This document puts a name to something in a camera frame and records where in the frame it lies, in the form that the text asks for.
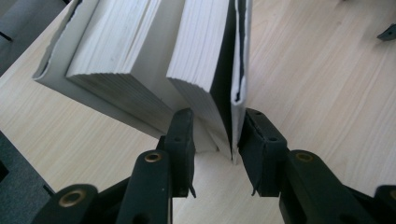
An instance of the gold circular fastener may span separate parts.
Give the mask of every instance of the gold circular fastener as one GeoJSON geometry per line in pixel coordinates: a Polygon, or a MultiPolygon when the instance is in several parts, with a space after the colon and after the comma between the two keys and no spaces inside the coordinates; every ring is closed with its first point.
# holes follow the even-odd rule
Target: gold circular fastener
{"type": "Polygon", "coordinates": [[[296,154],[296,158],[299,161],[303,161],[303,162],[311,162],[314,157],[312,157],[311,155],[309,155],[308,153],[305,152],[299,152],[296,154]]]}
{"type": "Polygon", "coordinates": [[[390,191],[390,197],[392,197],[393,200],[396,200],[396,189],[390,191]]]}
{"type": "Polygon", "coordinates": [[[74,206],[82,200],[84,200],[85,196],[87,195],[86,191],[83,189],[75,189],[68,193],[66,193],[60,200],[59,205],[61,207],[71,207],[74,206]]]}
{"type": "Polygon", "coordinates": [[[152,152],[152,153],[148,154],[145,157],[145,161],[147,161],[147,162],[156,162],[156,161],[160,161],[162,158],[163,157],[161,156],[160,153],[152,152]]]}

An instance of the wooden table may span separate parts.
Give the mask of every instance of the wooden table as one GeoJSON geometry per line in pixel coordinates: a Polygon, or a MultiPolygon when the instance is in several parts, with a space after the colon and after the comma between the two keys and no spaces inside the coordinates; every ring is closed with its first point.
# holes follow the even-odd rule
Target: wooden table
{"type": "MultiPolygon", "coordinates": [[[[103,190],[157,139],[33,82],[62,15],[0,78],[0,129],[55,190],[103,190]]],[[[396,42],[375,38],[393,22],[393,0],[253,4],[247,106],[369,195],[396,184],[396,42]]],[[[174,200],[175,223],[282,223],[278,199],[250,196],[241,163],[200,153],[195,169],[198,198],[174,200]]]]}

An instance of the book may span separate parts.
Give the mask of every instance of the book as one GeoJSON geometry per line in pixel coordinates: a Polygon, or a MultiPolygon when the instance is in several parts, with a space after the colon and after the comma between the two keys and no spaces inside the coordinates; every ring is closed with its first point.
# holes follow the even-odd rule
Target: book
{"type": "Polygon", "coordinates": [[[250,8],[248,0],[74,1],[33,78],[154,137],[191,107],[197,150],[236,158],[250,8]]]}

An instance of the white book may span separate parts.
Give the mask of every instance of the white book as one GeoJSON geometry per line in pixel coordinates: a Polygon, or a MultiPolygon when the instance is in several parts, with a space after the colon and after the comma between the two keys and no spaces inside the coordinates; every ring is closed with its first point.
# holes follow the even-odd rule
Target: white book
{"type": "Polygon", "coordinates": [[[245,116],[244,65],[248,64],[246,28],[250,11],[244,14],[247,19],[242,18],[244,33],[240,35],[237,29],[241,13],[235,7],[241,3],[244,8],[250,8],[249,1],[238,0],[74,1],[34,80],[155,137],[166,133],[176,111],[191,107],[197,115],[194,120],[197,149],[219,147],[231,158],[231,148],[236,151],[240,122],[245,116]],[[231,27],[227,35],[224,34],[226,23],[231,27]],[[205,26],[216,30],[215,34],[204,32],[205,26]],[[202,47],[211,48],[213,62],[198,62],[202,57],[194,52],[201,53],[197,50],[201,46],[185,44],[195,35],[207,42],[202,47]],[[227,57],[219,54],[221,46],[225,46],[222,50],[228,52],[227,57]],[[190,75],[203,80],[193,83],[196,87],[214,90],[224,79],[227,88],[218,88],[219,94],[213,91],[211,98],[203,98],[199,92],[192,99],[195,87],[191,85],[189,91],[183,91],[180,88],[183,84],[177,84],[188,82],[175,72],[177,63],[184,63],[183,57],[196,59],[200,67],[215,69],[217,61],[227,58],[230,61],[225,66],[227,72],[218,82],[219,75],[213,69],[207,70],[205,77],[202,73],[190,75]],[[222,98],[223,95],[228,95],[228,99],[222,98]],[[217,104],[211,105],[210,101],[218,96],[217,104]],[[224,104],[230,107],[220,108],[221,101],[228,101],[224,104]],[[216,121],[229,116],[230,122],[212,123],[208,115],[216,121]]]}

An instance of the wood grain surface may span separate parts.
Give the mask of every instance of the wood grain surface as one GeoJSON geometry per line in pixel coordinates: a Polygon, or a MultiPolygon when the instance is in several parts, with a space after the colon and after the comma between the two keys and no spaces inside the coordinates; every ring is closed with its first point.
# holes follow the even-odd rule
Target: wood grain surface
{"type": "MultiPolygon", "coordinates": [[[[33,82],[62,15],[0,78],[0,130],[55,190],[103,190],[157,139],[33,82]]],[[[376,39],[393,22],[393,0],[253,1],[247,106],[369,195],[396,184],[396,42],[376,39]]],[[[174,200],[174,223],[283,223],[243,164],[200,153],[195,169],[198,198],[174,200]]]]}

